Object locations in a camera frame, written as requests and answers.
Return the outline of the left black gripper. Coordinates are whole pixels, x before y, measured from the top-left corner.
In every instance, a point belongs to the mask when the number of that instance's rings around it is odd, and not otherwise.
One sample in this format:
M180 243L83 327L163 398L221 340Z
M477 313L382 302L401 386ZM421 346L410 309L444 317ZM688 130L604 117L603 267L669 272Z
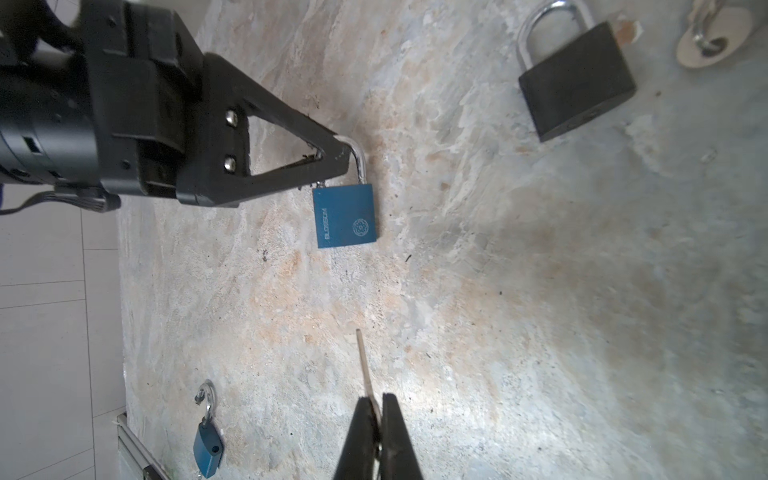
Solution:
M223 57L207 53L203 62L175 11L130 1L84 1L79 33L95 141L81 183L115 195L237 207L348 172L351 148L334 132ZM200 152L210 160L188 165L190 110L201 97ZM315 154L249 174L245 162L233 156L250 152L249 129L229 126L229 110L242 121L256 117L287 131Z

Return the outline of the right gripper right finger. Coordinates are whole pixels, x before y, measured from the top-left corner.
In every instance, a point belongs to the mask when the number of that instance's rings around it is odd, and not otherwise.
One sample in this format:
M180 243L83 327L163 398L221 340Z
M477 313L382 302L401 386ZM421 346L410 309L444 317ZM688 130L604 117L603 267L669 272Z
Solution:
M423 480L397 397L384 393L380 423L380 478Z

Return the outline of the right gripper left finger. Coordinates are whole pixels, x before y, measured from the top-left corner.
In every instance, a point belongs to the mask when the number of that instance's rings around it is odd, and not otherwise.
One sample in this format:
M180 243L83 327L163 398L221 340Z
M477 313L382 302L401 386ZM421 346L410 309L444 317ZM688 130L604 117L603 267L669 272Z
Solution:
M372 480L378 444L378 423L373 404L369 397L360 397L333 479Z

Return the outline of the key of small blue padlock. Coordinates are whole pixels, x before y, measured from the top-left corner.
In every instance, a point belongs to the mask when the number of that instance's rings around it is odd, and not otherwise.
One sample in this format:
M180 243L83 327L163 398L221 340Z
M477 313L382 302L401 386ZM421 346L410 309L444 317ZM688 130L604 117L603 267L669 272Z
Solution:
M365 343L363 338L363 333L360 328L357 328L356 331L356 340L357 340L357 346L358 346L358 353L360 358L360 364L361 364L361 370L362 370L362 376L363 376L363 385L366 397L368 398L369 402L371 403L372 410L374 413L374 417L376 419L377 425L381 424L381 409L380 406L376 400L376 396L373 391L373 385L370 375L370 369L365 349Z

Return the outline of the small blue padlock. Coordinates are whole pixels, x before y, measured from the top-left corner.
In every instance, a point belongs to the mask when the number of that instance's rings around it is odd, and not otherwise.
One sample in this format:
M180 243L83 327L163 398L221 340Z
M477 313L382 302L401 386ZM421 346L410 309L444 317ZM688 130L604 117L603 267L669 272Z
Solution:
M374 192L373 185L367 182L365 153L350 137L334 138L351 148L358 181L312 190L317 246L328 249L374 243L378 238Z

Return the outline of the black padlock with key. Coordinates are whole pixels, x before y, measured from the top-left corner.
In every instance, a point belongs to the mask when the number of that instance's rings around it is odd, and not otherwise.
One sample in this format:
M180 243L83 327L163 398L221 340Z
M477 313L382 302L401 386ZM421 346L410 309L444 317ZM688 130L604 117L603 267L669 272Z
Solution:
M528 49L529 36L542 18L558 10L571 12L582 33L535 62ZM542 143L594 120L637 92L610 23L596 23L583 1L538 5L518 32L517 54L523 68L519 86Z

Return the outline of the silver key of black padlock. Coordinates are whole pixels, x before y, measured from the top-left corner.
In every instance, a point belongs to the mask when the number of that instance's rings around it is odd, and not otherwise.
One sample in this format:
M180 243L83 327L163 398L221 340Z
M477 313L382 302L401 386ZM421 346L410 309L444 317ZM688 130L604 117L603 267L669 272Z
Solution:
M710 67L726 59L746 42L753 27L748 8L728 6L726 1L693 0L687 19L676 59L688 69Z

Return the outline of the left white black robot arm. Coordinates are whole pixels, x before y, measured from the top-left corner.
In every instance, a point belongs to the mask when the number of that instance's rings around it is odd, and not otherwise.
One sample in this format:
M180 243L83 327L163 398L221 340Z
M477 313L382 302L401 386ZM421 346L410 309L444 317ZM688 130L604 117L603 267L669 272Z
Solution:
M31 205L105 213L125 195L200 207L345 174L351 141L200 50L173 10L84 1L1 5L1 181Z

